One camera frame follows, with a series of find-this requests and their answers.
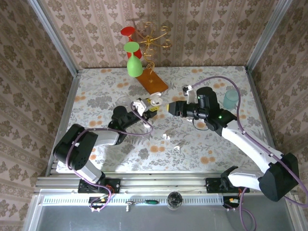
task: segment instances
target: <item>patterned wall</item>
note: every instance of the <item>patterned wall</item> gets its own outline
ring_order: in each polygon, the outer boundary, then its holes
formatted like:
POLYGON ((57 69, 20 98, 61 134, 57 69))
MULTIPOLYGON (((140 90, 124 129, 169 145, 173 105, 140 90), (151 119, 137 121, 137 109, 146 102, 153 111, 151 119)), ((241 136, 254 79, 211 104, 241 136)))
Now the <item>patterned wall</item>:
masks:
MULTIPOLYGON (((308 187, 308 1, 293 1, 253 72, 276 147, 308 187)), ((301 200, 304 193, 299 188, 301 200)))
POLYGON ((277 0, 41 0, 76 66, 125 66, 125 26, 168 26, 157 66, 246 65, 277 0))
POLYGON ((0 230, 20 230, 72 77, 27 1, 0 0, 0 230))

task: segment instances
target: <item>green cup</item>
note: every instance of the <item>green cup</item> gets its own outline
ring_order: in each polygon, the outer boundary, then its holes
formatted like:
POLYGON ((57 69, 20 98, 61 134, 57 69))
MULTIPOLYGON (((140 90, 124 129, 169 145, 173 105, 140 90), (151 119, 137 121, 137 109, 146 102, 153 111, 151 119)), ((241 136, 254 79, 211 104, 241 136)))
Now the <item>green cup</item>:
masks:
POLYGON ((124 45, 124 50, 131 53, 131 57, 127 62, 127 72, 131 77, 138 77, 143 73, 141 61, 134 55, 134 52, 136 52, 138 49, 139 44, 136 42, 128 42, 124 45))

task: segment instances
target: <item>screwdriver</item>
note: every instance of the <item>screwdriver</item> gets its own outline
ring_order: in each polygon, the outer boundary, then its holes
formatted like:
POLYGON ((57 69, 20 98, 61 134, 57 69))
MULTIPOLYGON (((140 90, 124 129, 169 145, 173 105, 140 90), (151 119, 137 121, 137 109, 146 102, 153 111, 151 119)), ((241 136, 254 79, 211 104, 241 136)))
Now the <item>screwdriver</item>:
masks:
POLYGON ((135 205, 135 204, 140 204, 140 203, 145 203, 145 204, 149 204, 149 205, 157 205, 159 204, 159 201, 156 200, 144 200, 144 201, 126 201, 126 211, 129 211, 129 206, 130 205, 135 205))

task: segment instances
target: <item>floral tablecloth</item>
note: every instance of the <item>floral tablecloth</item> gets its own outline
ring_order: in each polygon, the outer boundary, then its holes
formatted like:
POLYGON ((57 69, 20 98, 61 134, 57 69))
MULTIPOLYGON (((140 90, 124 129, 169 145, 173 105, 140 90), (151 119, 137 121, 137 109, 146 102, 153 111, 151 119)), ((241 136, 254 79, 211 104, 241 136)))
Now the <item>floral tablecloth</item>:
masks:
MULTIPOLYGON (((232 79, 240 88, 242 103, 240 118, 248 131, 266 141, 264 130, 257 111, 244 67, 160 67, 155 72, 169 86, 161 98, 167 105, 177 100, 186 100, 182 86, 194 84, 206 77, 225 76, 232 79)), ((223 79, 213 79, 201 86, 210 86, 217 94, 222 107, 227 90, 233 89, 223 79)), ((142 85, 127 74, 126 68, 86 69, 82 72, 75 97, 68 128, 74 123, 85 127, 106 127, 111 121, 112 110, 119 97, 128 96, 131 100, 147 98, 149 93, 142 85)), ((257 169, 254 162, 235 145, 210 130, 200 131, 185 118, 172 116, 162 105, 152 119, 154 131, 146 137, 127 136, 124 142, 116 146, 96 146, 90 160, 103 171, 137 170, 190 170, 224 171, 237 165, 248 169, 257 169), (171 139, 165 140, 167 131, 171 139)), ((206 129, 200 120, 195 121, 199 129, 206 129)), ((128 128, 129 132, 144 133, 147 129, 142 122, 128 128)), ((60 173, 69 170, 58 163, 60 173)))

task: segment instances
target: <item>orange wooden base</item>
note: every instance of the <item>orange wooden base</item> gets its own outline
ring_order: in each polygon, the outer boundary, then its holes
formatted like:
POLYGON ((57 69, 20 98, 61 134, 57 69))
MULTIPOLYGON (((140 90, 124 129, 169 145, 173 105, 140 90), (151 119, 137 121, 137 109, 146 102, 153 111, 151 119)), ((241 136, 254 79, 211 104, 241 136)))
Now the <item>orange wooden base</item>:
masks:
POLYGON ((144 69, 142 75, 136 77, 148 93, 153 94, 167 90, 168 85, 154 71, 151 74, 150 72, 150 69, 144 69))

